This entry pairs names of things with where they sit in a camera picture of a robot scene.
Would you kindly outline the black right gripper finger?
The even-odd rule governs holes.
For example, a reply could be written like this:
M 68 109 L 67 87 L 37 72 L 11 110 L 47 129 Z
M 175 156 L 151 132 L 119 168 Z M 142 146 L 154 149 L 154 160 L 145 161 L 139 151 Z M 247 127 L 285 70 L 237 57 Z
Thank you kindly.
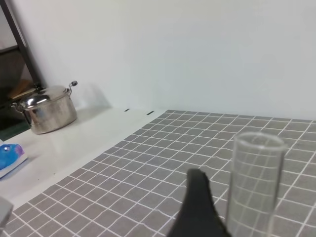
M 230 237 L 216 211 L 209 180 L 197 168 L 187 172 L 187 187 L 180 211 L 168 237 Z

